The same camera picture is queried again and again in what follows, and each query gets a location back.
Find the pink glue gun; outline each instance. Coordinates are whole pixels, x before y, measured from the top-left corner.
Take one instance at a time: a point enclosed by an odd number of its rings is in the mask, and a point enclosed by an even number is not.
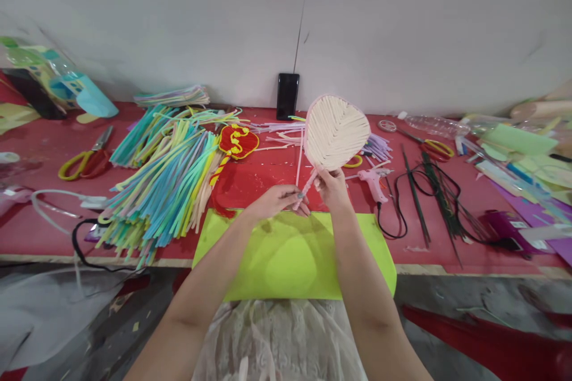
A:
[[[360,180],[368,182],[369,191],[375,202],[385,204],[388,201],[381,191],[380,177],[385,177],[389,173],[391,173],[391,170],[387,168],[376,168],[375,170],[362,170],[357,174]]]

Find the red table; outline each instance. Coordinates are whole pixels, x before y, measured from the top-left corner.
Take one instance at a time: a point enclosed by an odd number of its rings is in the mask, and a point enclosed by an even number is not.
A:
[[[0,136],[0,152],[16,152],[21,161],[15,167],[0,167],[0,181],[9,184],[24,185],[32,189],[62,189],[84,195],[110,196],[115,183],[125,180],[134,170],[114,168],[94,180],[64,182],[57,177],[57,171],[63,162],[80,151],[90,148],[97,137],[112,124],[114,133],[109,148],[114,149],[127,135],[127,127],[139,119],[143,110],[131,103],[117,103],[120,114],[112,119],[99,119],[91,124],[81,125],[73,119],[66,121],[36,120],[25,126],[6,132]],[[255,123],[275,121],[274,109],[246,108],[244,118]],[[378,129],[377,121],[383,117],[369,115],[372,132],[390,141],[393,148],[393,162],[386,167],[394,170],[390,175],[391,183],[398,174],[405,171],[400,145],[405,145],[410,165],[421,160],[418,144],[400,133],[385,133]],[[412,133],[421,135],[418,130]],[[268,134],[261,134],[261,147],[276,146],[276,142],[265,141]],[[255,152],[246,159],[230,162],[225,167],[226,180],[219,192],[219,202],[224,207],[244,208],[260,196],[268,187],[278,183],[294,183],[298,162],[298,148],[277,149]],[[443,169],[462,187],[462,203],[477,217],[485,210],[512,210],[497,190],[486,178],[475,180],[477,171],[464,162],[464,158],[455,158]],[[359,168],[346,170],[346,175],[356,174],[369,164],[364,160]],[[303,160],[300,173],[300,187],[309,177],[311,167]],[[353,205],[359,213],[373,213],[374,201],[365,182],[359,179],[348,180]],[[388,241],[393,259],[399,273],[409,274],[472,274],[472,275],[545,275],[549,277],[568,277],[565,263],[554,255],[534,256],[531,261],[517,254],[507,254],[478,243],[466,244],[457,240],[457,250],[463,261],[461,269],[447,234],[443,219],[434,198],[419,193],[419,200],[431,235],[431,247],[425,248],[421,226],[415,211],[409,184],[400,180],[401,205],[408,221],[409,233],[400,240]],[[327,211],[319,195],[312,189],[308,197],[310,209]],[[79,208],[79,201],[72,196],[47,194],[45,200],[50,203],[82,214],[84,217],[96,217],[93,212]],[[64,228],[71,230],[76,219],[49,212],[49,215]],[[399,224],[393,204],[383,206],[381,221],[388,231],[397,231]],[[65,235],[42,219],[30,204],[16,205],[0,218],[0,260],[2,261],[52,261],[70,262],[73,248],[69,235]],[[167,248],[159,250],[158,266],[189,267],[197,246],[198,236],[190,233],[187,237],[173,241]],[[93,263],[123,264],[113,250],[94,249],[94,245],[84,241],[81,248]]]

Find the hand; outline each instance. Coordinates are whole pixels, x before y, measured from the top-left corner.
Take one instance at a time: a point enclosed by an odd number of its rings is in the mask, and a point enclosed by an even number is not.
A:
[[[284,208],[290,208],[302,198],[300,189],[294,185],[276,185],[268,189],[264,195],[250,204],[244,213],[251,215],[256,221],[271,218],[280,213]],[[298,216],[308,217],[308,199],[304,196],[298,210],[294,211]]]
[[[334,171],[318,170],[318,177],[314,180],[314,186],[316,186],[322,201],[330,211],[352,206],[347,194],[346,177],[341,168]]]

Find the white lace dress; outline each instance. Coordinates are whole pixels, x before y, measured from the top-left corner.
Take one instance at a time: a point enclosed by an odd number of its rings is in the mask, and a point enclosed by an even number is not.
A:
[[[223,304],[193,381],[366,380],[342,301]]]

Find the white wall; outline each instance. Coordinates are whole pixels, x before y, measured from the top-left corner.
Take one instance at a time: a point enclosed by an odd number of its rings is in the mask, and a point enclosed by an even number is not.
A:
[[[118,100],[204,83],[219,101],[276,104],[303,0],[0,0],[0,34],[49,38]]]
[[[572,0],[306,0],[302,106],[495,113],[572,77]]]
[[[0,35],[56,45],[116,99],[204,83],[271,107],[300,32],[299,108],[335,92],[372,113],[549,92],[572,76],[571,18],[571,0],[0,0]]]

